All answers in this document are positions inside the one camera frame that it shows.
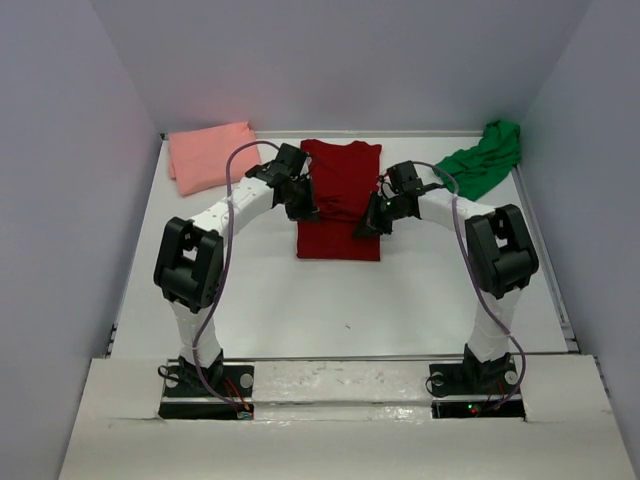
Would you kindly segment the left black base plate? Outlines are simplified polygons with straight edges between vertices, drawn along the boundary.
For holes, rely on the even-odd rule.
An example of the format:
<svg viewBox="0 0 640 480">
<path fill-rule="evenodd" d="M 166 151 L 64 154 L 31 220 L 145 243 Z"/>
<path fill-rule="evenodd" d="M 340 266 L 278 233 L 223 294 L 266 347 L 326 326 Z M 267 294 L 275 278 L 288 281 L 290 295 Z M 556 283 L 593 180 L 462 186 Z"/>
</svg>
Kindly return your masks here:
<svg viewBox="0 0 640 480">
<path fill-rule="evenodd" d="M 158 415 L 165 420 L 244 421 L 254 418 L 255 366 L 226 363 L 219 380 L 207 388 L 197 374 L 182 372 L 177 361 L 160 365 L 163 380 Z"/>
</svg>

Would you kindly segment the white front cover board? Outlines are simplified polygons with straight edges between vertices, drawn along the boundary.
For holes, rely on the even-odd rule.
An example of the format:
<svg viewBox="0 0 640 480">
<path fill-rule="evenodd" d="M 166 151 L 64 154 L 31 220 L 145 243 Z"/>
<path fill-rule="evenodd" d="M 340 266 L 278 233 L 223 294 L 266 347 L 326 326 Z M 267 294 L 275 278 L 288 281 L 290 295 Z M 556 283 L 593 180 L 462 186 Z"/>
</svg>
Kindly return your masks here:
<svg viewBox="0 0 640 480">
<path fill-rule="evenodd" d="M 630 479 L 594 360 L 533 355 L 520 418 L 436 419 L 419 361 L 259 361 L 255 416 L 165 420 L 148 360 L 91 364 L 64 479 Z"/>
</svg>

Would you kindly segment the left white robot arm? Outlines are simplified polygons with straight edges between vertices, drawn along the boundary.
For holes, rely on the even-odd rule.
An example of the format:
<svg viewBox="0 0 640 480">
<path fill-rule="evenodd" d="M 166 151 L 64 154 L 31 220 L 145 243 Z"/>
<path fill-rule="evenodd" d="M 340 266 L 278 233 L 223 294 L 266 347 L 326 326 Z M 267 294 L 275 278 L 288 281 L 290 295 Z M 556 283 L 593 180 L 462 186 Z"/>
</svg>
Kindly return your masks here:
<svg viewBox="0 0 640 480">
<path fill-rule="evenodd" d="M 279 205 L 292 221 L 315 219 L 310 176 L 245 177 L 205 211 L 189 219 L 174 217 L 165 225 L 153 280 L 178 325 L 182 346 L 177 379 L 198 394 L 232 402 L 216 391 L 224 355 L 213 314 L 229 276 L 234 237 Z"/>
</svg>

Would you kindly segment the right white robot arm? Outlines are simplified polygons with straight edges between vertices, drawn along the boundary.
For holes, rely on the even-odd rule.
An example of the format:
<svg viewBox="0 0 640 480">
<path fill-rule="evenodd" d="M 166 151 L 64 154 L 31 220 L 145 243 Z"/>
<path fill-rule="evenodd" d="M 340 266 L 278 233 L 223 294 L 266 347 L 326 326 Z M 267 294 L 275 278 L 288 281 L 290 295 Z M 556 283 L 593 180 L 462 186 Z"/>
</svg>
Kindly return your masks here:
<svg viewBox="0 0 640 480">
<path fill-rule="evenodd" d="M 526 357 L 512 331 L 515 307 L 539 269 L 539 259 L 519 207 L 493 207 L 446 189 L 390 199 L 373 193 L 353 232 L 355 238 L 389 235 L 405 218 L 454 232 L 477 298 L 474 326 L 458 363 L 430 366 L 426 387 L 436 398 L 492 395 L 507 401 L 519 392 Z"/>
</svg>

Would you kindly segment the red t shirt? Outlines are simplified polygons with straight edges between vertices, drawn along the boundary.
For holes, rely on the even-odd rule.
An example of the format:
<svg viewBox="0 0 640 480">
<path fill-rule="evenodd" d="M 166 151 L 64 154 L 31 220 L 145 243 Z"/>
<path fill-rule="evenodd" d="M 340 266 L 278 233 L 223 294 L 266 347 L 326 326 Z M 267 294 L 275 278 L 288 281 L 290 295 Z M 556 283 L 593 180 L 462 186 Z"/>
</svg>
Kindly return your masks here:
<svg viewBox="0 0 640 480">
<path fill-rule="evenodd" d="M 306 139 L 301 148 L 311 156 L 311 180 L 319 220 L 300 222 L 296 254 L 303 260 L 377 262 L 380 240 L 355 238 L 370 194 L 377 190 L 382 146 L 363 141 L 347 145 Z"/>
</svg>

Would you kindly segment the folded pink t shirt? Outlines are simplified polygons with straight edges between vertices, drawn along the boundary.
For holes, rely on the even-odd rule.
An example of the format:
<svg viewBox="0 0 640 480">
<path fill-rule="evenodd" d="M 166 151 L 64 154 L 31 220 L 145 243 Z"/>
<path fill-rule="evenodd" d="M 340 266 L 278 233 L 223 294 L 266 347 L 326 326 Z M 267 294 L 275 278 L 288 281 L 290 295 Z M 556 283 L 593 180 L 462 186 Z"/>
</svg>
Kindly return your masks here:
<svg viewBox="0 0 640 480">
<path fill-rule="evenodd" d="M 178 193 L 186 197 L 224 185 L 229 156 L 255 140 L 248 122 L 170 133 L 169 176 L 176 182 Z"/>
</svg>

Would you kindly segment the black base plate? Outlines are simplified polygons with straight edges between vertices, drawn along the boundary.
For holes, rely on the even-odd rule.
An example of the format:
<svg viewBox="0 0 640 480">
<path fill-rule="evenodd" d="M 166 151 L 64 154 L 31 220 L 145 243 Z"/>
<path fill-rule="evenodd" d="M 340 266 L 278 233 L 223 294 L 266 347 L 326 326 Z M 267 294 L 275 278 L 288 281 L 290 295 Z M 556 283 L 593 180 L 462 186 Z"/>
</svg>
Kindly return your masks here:
<svg viewBox="0 0 640 480">
<path fill-rule="evenodd" d="M 474 384 L 463 377 L 462 363 L 429 366 L 425 388 L 431 395 L 431 413 L 436 420 L 519 418 L 525 419 L 519 372 L 513 363 Z"/>
<path fill-rule="evenodd" d="M 197 374 L 182 372 L 177 361 L 160 365 L 163 380 L 158 415 L 165 420 L 244 421 L 254 418 L 255 366 L 226 363 L 219 380 L 207 388 Z"/>
</svg>

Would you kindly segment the green t shirt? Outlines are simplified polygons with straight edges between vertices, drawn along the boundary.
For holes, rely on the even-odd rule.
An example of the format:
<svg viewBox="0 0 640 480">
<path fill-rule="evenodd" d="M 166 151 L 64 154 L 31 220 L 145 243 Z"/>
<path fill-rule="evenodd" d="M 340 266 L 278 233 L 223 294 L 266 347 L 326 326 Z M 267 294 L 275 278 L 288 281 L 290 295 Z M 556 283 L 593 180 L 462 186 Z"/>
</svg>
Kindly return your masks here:
<svg viewBox="0 0 640 480">
<path fill-rule="evenodd" d="M 496 120 L 485 126 L 481 139 L 468 149 L 460 149 L 437 164 L 436 175 L 451 192 L 477 201 L 503 180 L 522 159 L 519 124 Z"/>
</svg>

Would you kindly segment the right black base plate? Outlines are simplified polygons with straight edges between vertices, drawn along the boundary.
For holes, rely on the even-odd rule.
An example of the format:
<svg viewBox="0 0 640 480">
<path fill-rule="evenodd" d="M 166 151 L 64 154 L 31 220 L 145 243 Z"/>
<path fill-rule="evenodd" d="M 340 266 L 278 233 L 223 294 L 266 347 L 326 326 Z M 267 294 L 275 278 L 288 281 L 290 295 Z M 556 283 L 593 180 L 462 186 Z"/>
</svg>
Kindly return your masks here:
<svg viewBox="0 0 640 480">
<path fill-rule="evenodd" d="M 431 413 L 436 420 L 519 418 L 525 419 L 519 372 L 513 363 L 474 384 L 463 377 L 462 363 L 429 366 L 425 388 L 431 395 Z"/>
</svg>

